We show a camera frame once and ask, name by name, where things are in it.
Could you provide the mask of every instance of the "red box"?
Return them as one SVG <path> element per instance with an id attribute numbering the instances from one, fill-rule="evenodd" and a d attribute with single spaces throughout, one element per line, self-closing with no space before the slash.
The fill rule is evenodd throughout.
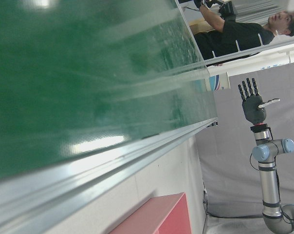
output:
<path id="1" fill-rule="evenodd" d="M 191 234 L 186 194 L 151 198 L 110 234 Z"/>

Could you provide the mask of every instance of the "cable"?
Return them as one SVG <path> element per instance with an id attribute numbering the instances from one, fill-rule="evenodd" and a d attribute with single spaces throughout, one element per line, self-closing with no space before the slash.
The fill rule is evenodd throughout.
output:
<path id="1" fill-rule="evenodd" d="M 199 11 L 200 12 L 200 10 L 192 9 L 192 8 L 190 8 L 188 6 L 184 6 L 183 8 L 186 8 L 186 9 L 189 9 L 189 10 L 193 10 L 193 11 Z"/>
<path id="2" fill-rule="evenodd" d="M 251 153 L 251 155 L 250 155 L 250 164 L 251 164 L 251 166 L 252 166 L 255 170 L 259 171 L 259 169 L 256 169 L 256 168 L 252 165 L 252 163 L 251 163 L 251 157 L 252 157 L 252 153 Z"/>
<path id="3" fill-rule="evenodd" d="M 278 172 L 276 170 L 276 177 L 277 177 L 277 187 L 278 187 L 278 194 L 279 194 L 279 200 L 281 201 L 280 199 L 280 181 L 279 181 L 279 176 L 278 176 Z M 287 213 L 285 213 L 280 205 L 280 210 L 281 210 L 281 214 L 282 214 L 282 219 L 284 222 L 288 223 L 288 224 L 293 224 L 294 223 L 294 218 L 290 218 L 288 216 Z"/>

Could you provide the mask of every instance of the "robotic arm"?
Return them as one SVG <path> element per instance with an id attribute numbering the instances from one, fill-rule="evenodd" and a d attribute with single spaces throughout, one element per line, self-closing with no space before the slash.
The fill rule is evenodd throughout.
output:
<path id="1" fill-rule="evenodd" d="M 263 102 L 253 78 L 251 85 L 247 78 L 242 86 L 238 85 L 242 98 L 242 107 L 245 118 L 253 126 L 257 146 L 252 150 L 253 157 L 258 161 L 258 169 L 263 195 L 263 218 L 267 227 L 275 234 L 288 234 L 294 231 L 294 204 L 281 206 L 279 184 L 276 171 L 276 156 L 294 151 L 294 142 L 291 139 L 273 140 L 270 127 L 264 124 L 266 118 L 265 107 L 280 101 L 273 99 Z"/>

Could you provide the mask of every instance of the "person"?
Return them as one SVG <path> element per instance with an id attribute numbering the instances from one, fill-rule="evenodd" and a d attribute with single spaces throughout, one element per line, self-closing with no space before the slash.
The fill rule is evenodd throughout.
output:
<path id="1" fill-rule="evenodd" d="M 200 32 L 194 35 L 204 60 L 231 54 L 238 50 L 255 48 L 262 44 L 267 45 L 276 35 L 294 35 L 294 12 L 278 12 L 269 16 L 268 22 L 261 26 L 257 23 L 224 20 L 205 6 L 205 0 L 194 0 L 194 3 L 204 19 L 214 28 L 210 32 Z M 228 59 L 221 63 L 235 59 L 238 58 Z"/>

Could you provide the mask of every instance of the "gray curtain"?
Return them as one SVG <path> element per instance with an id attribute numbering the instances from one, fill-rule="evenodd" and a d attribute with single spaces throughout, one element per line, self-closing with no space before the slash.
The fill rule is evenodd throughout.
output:
<path id="1" fill-rule="evenodd" d="M 294 63 L 230 77 L 231 89 L 214 93 L 219 125 L 197 134 L 202 174 L 208 195 L 208 212 L 221 217 L 261 216 L 262 194 L 258 171 L 249 157 L 256 145 L 252 126 L 243 114 L 237 85 L 255 78 L 264 101 L 281 101 L 266 107 L 265 122 L 275 139 L 294 141 Z M 294 203 L 294 152 L 277 157 L 282 204 Z"/>

